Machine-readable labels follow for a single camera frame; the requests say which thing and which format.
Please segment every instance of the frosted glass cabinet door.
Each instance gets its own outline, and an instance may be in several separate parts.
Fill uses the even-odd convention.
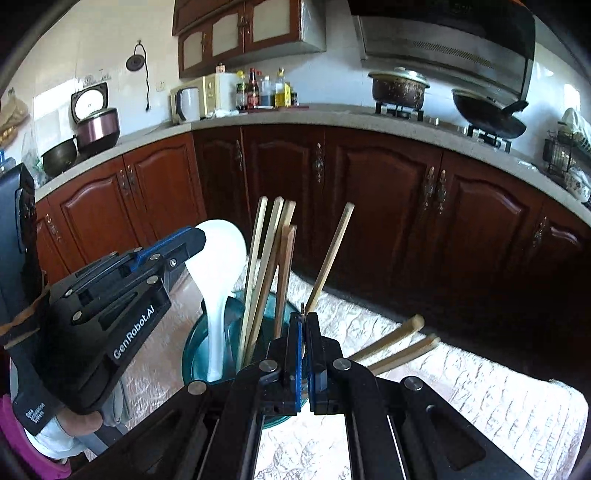
[[[179,73],[211,59],[211,23],[200,25],[178,38]]]
[[[246,3],[245,50],[297,41],[298,0],[251,0]]]
[[[216,60],[243,53],[244,4],[212,20],[212,56]]]

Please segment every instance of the condiment bottle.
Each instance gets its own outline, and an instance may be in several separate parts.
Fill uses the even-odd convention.
[[[285,81],[285,70],[279,69],[277,72],[277,80],[275,81],[275,106],[290,106],[291,105],[291,87]]]
[[[275,106],[275,84],[268,75],[261,81],[261,106]]]
[[[238,70],[236,72],[240,78],[240,82],[236,84],[236,109],[239,112],[246,110],[246,82],[244,81],[244,72]]]
[[[255,69],[251,69],[251,75],[246,86],[246,105],[251,109],[259,104],[259,89],[256,81]]]

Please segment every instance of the wooden cabinet door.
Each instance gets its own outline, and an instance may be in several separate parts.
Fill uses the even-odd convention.
[[[335,274],[358,291],[385,288],[409,248],[410,232],[434,186],[441,149],[392,135],[328,128],[325,198],[328,248],[346,202],[355,210],[337,256]]]
[[[205,220],[190,133],[132,150],[123,161],[150,243]]]
[[[214,63],[244,53],[244,4],[238,4],[217,17],[212,23],[211,52]]]
[[[223,7],[228,0],[176,0],[174,3],[173,35],[179,35],[201,17]]]
[[[245,51],[299,40],[299,0],[249,0],[245,7]]]
[[[553,290],[568,285],[568,280],[577,273],[590,239],[591,228],[586,223],[546,197],[529,238],[522,267],[523,280],[539,285],[540,291],[544,291],[543,285],[553,285]],[[563,281],[557,284],[556,278]]]
[[[54,224],[84,264],[149,242],[143,231],[122,157],[70,180],[48,197]]]
[[[68,248],[54,224],[47,198],[35,204],[37,210],[37,254],[41,268],[47,272],[47,280],[53,285],[71,272],[84,266],[75,248]]]
[[[252,228],[240,127],[195,130],[193,138],[207,218],[232,222],[249,243]]]
[[[260,125],[243,128],[246,157],[246,177],[250,198],[251,218],[261,196],[269,198],[271,206],[278,196],[296,202],[291,221],[297,226],[294,265],[317,271],[314,240],[317,237],[317,216],[324,174],[318,176],[315,166],[322,160],[324,128],[315,125]]]
[[[427,284],[453,298],[488,296],[507,285],[543,198],[497,168],[445,151],[428,223]]]
[[[189,29],[178,38],[178,74],[190,77],[212,59],[212,22]]]

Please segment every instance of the wooden chopstick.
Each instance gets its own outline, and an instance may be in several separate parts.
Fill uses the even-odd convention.
[[[361,360],[372,356],[375,353],[378,353],[380,350],[383,350],[403,338],[406,338],[412,335],[415,332],[418,332],[421,328],[425,326],[425,319],[420,315],[415,315],[414,317],[408,319],[404,322],[400,327],[398,327],[393,332],[390,332],[385,337],[380,338],[376,342],[368,345],[367,347],[363,348],[357,353],[354,353],[349,357],[349,360],[353,360],[354,362],[360,362]]]
[[[244,357],[245,365],[250,363],[252,360],[252,354],[255,350],[256,340],[258,339],[258,334],[261,330],[262,317],[265,313],[265,306],[267,306],[267,300],[269,298],[269,290],[271,289],[271,283],[273,282],[273,277],[275,276],[275,268],[277,267],[277,252],[279,251],[279,244],[281,242],[281,232],[285,225],[290,224],[291,217],[293,216],[295,209],[296,203],[292,200],[288,200],[286,201],[285,205],[283,205],[281,217],[275,224],[273,232],[270,232],[271,222],[269,222],[269,230],[267,230],[267,239],[269,239],[270,233],[273,233],[274,236],[272,237],[271,250],[269,252],[268,261],[265,264],[265,269],[262,269],[263,264],[261,262],[259,276],[256,279],[257,284],[258,281],[261,280],[261,288],[259,289],[257,303],[252,304],[252,308],[254,309],[254,315],[252,317],[252,326],[250,328],[250,334],[248,337],[248,341],[246,343],[246,354]]]
[[[335,235],[333,236],[332,242],[330,243],[328,252],[326,252],[326,257],[324,258],[324,262],[322,263],[322,267],[320,268],[318,277],[316,277],[316,282],[314,282],[312,293],[310,293],[310,298],[308,299],[308,303],[306,304],[306,314],[310,313],[312,310],[316,308],[318,297],[320,297],[320,293],[324,288],[326,278],[329,276],[330,269],[332,268],[332,264],[334,263],[336,258],[336,254],[339,252],[340,243],[343,241],[343,236],[345,235],[345,230],[347,230],[347,225],[349,224],[349,220],[351,219],[353,208],[355,208],[355,205],[353,205],[352,203],[347,203],[345,205],[343,215],[341,215],[340,217],[340,221],[336,228]]]
[[[275,232],[277,231],[277,225],[279,224],[279,218],[281,216],[281,209],[283,208],[283,198],[277,197],[273,201],[273,209],[271,210],[271,217],[269,219],[269,225],[267,225],[267,234],[265,235],[265,242],[262,247],[261,262],[259,264],[258,273],[256,274],[256,283],[254,292],[252,293],[251,309],[249,311],[248,320],[246,324],[246,343],[244,347],[244,356],[242,357],[241,365],[244,367],[247,365],[246,351],[248,350],[248,342],[250,334],[252,332],[252,321],[254,319],[256,305],[261,295],[262,282],[265,278],[265,270],[269,263],[269,256],[273,249],[273,242],[275,241]]]
[[[240,340],[238,342],[238,354],[236,356],[236,371],[242,368],[244,349],[248,339],[248,319],[251,314],[252,285],[255,282],[256,259],[258,258],[259,244],[261,243],[262,226],[265,222],[265,211],[267,209],[267,197],[259,198],[256,207],[255,226],[252,230],[251,249],[248,254],[248,266],[246,267],[246,283],[244,285],[244,316],[242,317],[242,328],[240,329]]]
[[[427,352],[433,350],[439,344],[440,338],[431,334],[425,337],[423,340],[419,340],[417,343],[406,347],[404,350],[400,350],[393,355],[390,355],[379,362],[369,366],[368,369],[374,375],[383,374],[393,368],[400,367],[416,358],[424,355]]]
[[[275,298],[275,331],[274,338],[281,336],[283,329],[283,317],[285,315],[285,300],[287,287],[290,282],[291,260],[294,255],[296,242],[296,226],[286,225],[281,232],[279,245],[279,275],[277,280],[277,296]]]

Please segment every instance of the kitchen counter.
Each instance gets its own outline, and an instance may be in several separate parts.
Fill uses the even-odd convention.
[[[541,190],[591,226],[591,211],[577,201],[570,193],[543,175],[532,164],[522,161],[504,151],[492,148],[490,145],[477,142],[472,138],[450,132],[449,130],[429,124],[391,118],[384,115],[375,115],[372,113],[372,110],[355,106],[315,106],[310,110],[253,113],[201,120],[191,124],[176,125],[173,127],[166,125],[156,128],[152,127],[145,131],[121,137],[115,147],[67,170],[43,187],[37,189],[35,199],[39,201],[67,181],[111,158],[125,154],[143,145],[191,130],[241,125],[322,125],[325,127],[369,130],[412,138],[483,161]]]

